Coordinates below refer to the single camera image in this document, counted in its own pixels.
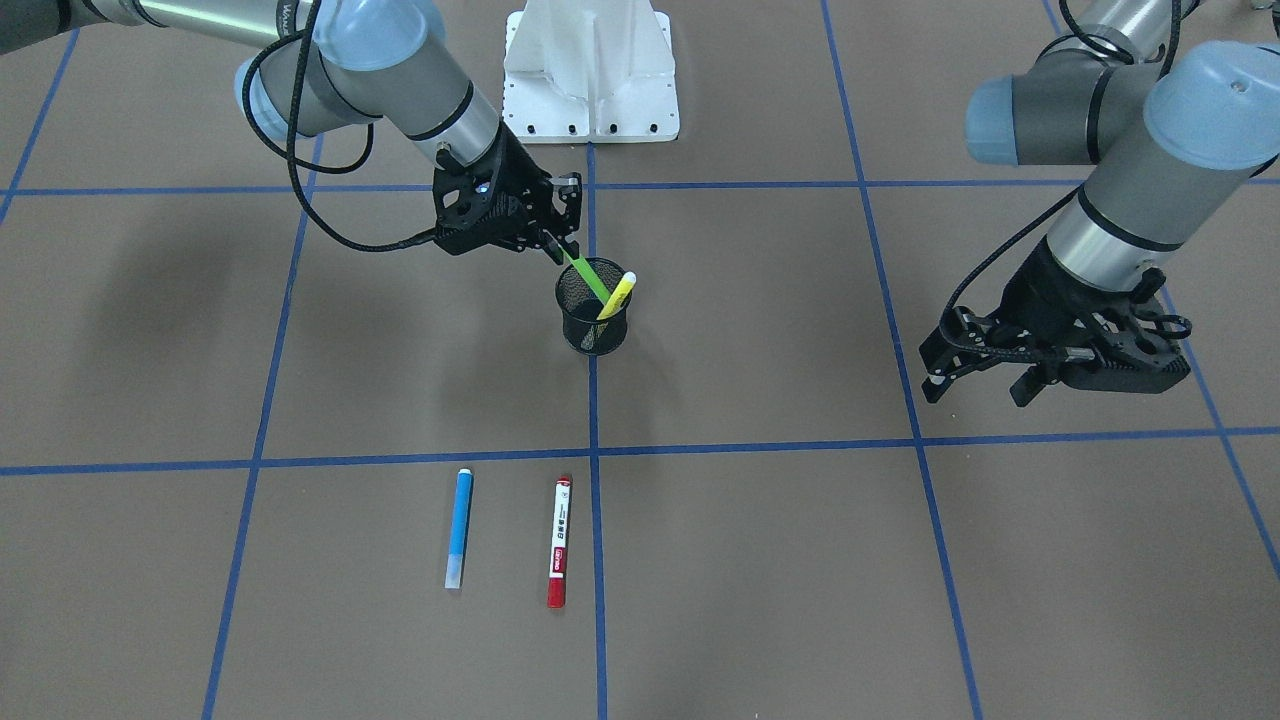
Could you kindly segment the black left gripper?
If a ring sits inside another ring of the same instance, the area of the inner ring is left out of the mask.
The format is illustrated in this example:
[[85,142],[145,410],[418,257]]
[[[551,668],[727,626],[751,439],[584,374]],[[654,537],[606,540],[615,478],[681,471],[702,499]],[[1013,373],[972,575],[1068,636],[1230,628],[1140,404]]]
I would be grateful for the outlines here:
[[1059,384],[1133,395],[1171,389],[1192,373],[1181,348],[1190,322],[1158,301],[1165,281],[1153,266],[1134,290],[1097,290],[1062,269],[1041,241],[989,315],[965,306],[942,313],[919,347],[924,400],[937,404],[956,380],[998,364],[1025,368],[1010,387],[1016,407]]

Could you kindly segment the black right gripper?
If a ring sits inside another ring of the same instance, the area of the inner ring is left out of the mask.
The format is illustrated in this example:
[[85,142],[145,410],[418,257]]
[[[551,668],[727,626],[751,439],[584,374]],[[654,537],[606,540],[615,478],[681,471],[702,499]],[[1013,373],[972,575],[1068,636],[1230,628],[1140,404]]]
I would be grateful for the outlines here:
[[573,259],[573,234],[582,213],[582,176],[552,176],[499,123],[494,142],[475,161],[451,151],[435,156],[431,193],[434,242],[449,255],[486,245],[524,252],[540,250],[558,266]]

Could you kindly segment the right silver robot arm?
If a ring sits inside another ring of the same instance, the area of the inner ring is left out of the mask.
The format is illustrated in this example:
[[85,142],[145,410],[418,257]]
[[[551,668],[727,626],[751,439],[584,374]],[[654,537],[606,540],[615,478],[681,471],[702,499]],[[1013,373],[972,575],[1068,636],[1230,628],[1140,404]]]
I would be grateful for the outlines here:
[[[535,249],[577,261],[580,174],[543,170],[454,59],[431,1],[5,1],[3,51],[14,53],[95,24],[182,29],[255,49],[236,77],[239,110],[282,158],[310,220],[358,252],[433,243],[457,256],[484,246]],[[334,129],[367,133],[384,120],[433,165],[434,224],[387,243],[344,237],[320,218],[303,170],[340,176],[344,165],[305,161],[297,146]]]

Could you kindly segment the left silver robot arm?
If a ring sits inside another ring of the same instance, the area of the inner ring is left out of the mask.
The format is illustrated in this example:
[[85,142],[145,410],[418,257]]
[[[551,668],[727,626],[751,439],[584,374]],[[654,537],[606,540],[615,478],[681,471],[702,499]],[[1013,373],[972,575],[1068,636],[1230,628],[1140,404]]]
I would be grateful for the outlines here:
[[1164,265],[1248,179],[1277,161],[1277,45],[1211,41],[1179,53],[1193,1],[1093,1],[1019,76],[966,109],[973,159],[1088,165],[1043,213],[1044,236],[979,314],[950,299],[919,352],[931,404],[1001,364],[1043,388],[1157,395],[1189,375],[1190,323],[1158,301]]

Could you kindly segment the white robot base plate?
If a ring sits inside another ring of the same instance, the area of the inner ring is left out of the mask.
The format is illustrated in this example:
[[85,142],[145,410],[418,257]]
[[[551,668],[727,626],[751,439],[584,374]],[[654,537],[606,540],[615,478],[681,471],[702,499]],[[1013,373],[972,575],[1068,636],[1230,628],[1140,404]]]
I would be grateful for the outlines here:
[[525,143],[680,136],[672,23],[649,1],[527,1],[504,51],[500,118]]

